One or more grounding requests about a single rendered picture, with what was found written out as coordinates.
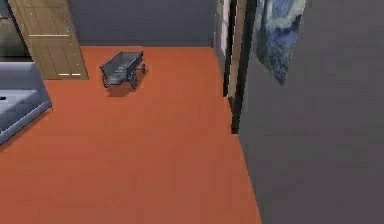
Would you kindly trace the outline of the grey-blue sofa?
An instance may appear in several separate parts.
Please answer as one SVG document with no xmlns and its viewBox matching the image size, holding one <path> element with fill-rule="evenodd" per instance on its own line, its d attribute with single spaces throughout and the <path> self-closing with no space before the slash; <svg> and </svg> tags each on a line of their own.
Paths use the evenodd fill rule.
<svg viewBox="0 0 384 224">
<path fill-rule="evenodd" d="M 34 62 L 0 62 L 0 145 L 53 108 Z"/>
</svg>

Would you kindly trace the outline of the blue swirl wall painting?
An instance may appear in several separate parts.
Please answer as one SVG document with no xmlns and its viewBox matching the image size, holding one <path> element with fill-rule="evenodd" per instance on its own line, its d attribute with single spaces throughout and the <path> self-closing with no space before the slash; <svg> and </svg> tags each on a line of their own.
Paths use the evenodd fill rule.
<svg viewBox="0 0 384 224">
<path fill-rule="evenodd" d="M 284 85 L 292 61 L 306 0 L 258 0 L 254 53 Z"/>
</svg>

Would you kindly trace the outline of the black framed doorway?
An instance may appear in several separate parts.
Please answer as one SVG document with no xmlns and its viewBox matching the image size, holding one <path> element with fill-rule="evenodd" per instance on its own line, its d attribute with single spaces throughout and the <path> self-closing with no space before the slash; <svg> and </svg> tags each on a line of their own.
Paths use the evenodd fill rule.
<svg viewBox="0 0 384 224">
<path fill-rule="evenodd" d="M 231 133 L 240 129 L 257 0 L 230 0 L 223 96 L 231 109 Z"/>
</svg>

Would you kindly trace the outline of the brown wooden room door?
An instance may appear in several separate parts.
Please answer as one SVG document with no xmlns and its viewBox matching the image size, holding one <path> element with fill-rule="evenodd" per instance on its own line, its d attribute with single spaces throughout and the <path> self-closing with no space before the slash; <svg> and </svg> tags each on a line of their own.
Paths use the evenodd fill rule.
<svg viewBox="0 0 384 224">
<path fill-rule="evenodd" d="M 6 0 L 45 80 L 88 80 L 69 0 Z"/>
</svg>

